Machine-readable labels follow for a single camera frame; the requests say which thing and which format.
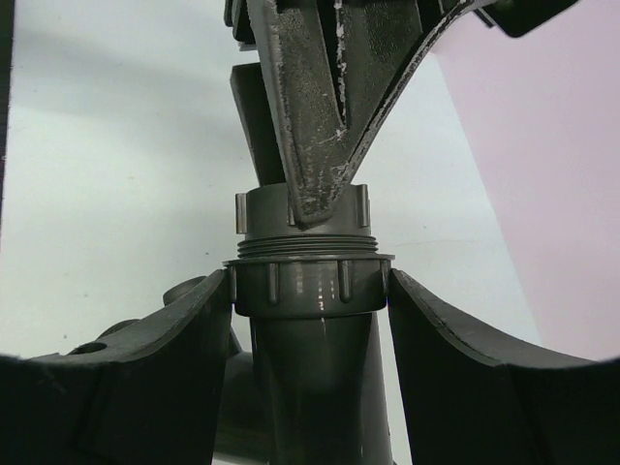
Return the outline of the black threaded coupling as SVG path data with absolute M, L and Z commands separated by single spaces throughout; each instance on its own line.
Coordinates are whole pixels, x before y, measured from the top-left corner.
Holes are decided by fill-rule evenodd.
M 235 196 L 236 232 L 243 236 L 241 260 L 373 254 L 370 200 L 365 184 L 349 185 L 333 215 L 314 225 L 299 223 L 286 184 L 272 184 Z

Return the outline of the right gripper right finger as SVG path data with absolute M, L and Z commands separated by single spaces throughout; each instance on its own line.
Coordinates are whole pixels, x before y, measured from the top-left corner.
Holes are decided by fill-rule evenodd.
M 393 270 L 388 314 L 417 464 L 615 464 L 619 362 L 510 336 Z

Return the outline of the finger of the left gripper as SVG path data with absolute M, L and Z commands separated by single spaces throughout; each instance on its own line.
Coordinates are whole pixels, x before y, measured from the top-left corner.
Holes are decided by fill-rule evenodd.
M 260 186 L 286 181 L 260 63 L 232 67 L 232 94 Z
M 250 1 L 294 217 L 333 216 L 422 59 L 482 1 Z

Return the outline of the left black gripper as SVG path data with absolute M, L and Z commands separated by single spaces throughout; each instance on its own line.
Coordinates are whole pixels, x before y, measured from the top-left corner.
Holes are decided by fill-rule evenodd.
M 576 4 L 576 0 L 489 1 L 474 10 L 488 27 L 499 27 L 506 35 L 519 38 Z M 241 48 L 255 48 L 256 40 L 246 1 L 226 1 L 225 24 Z

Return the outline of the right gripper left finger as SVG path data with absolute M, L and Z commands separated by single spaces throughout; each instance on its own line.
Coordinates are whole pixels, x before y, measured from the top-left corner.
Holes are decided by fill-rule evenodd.
M 5 464 L 207 464 L 231 326 L 218 270 L 67 355 L 1 359 Z

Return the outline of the black pipe tee fitting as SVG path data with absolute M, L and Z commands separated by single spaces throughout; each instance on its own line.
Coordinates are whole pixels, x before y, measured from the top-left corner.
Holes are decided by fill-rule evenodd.
M 204 278 L 181 284 L 167 305 Z M 391 462 L 374 314 L 256 319 L 251 331 L 246 353 L 230 327 L 211 461 Z

